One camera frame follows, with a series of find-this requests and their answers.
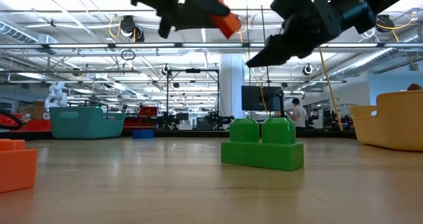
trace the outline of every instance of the table surface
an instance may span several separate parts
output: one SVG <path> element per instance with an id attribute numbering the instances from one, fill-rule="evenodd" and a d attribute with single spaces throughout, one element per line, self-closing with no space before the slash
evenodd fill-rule
<path id="1" fill-rule="evenodd" d="M 212 138 L 29 141 L 34 188 L 0 223 L 423 223 L 423 153 L 299 139 L 295 172 L 222 165 Z"/>

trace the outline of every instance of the teal plastic bin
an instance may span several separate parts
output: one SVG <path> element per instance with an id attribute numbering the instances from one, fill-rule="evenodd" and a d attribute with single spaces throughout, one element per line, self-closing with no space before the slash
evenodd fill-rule
<path id="1" fill-rule="evenodd" d="M 100 108 L 50 108 L 52 134 L 56 139 L 119 137 L 125 114 L 103 113 Z"/>

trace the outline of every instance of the white column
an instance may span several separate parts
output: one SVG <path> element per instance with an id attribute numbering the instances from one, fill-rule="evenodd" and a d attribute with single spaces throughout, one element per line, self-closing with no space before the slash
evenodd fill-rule
<path id="1" fill-rule="evenodd" d="M 223 116 L 244 118 L 241 87 L 244 85 L 244 61 L 242 54 L 220 55 L 220 102 Z"/>

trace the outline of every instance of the orange toy brick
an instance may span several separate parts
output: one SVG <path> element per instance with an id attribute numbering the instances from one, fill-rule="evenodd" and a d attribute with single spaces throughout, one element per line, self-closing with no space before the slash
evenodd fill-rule
<path id="1" fill-rule="evenodd" d="M 229 13 L 226 17 L 220 17 L 211 15 L 211 20 L 214 22 L 214 24 L 222 31 L 223 35 L 225 35 L 226 39 L 229 39 L 234 33 L 239 31 L 241 28 L 241 22 L 239 22 L 239 19 L 236 15 L 233 13 Z"/>
<path id="2" fill-rule="evenodd" d="M 35 185 L 37 150 L 24 140 L 0 139 L 0 193 Z"/>

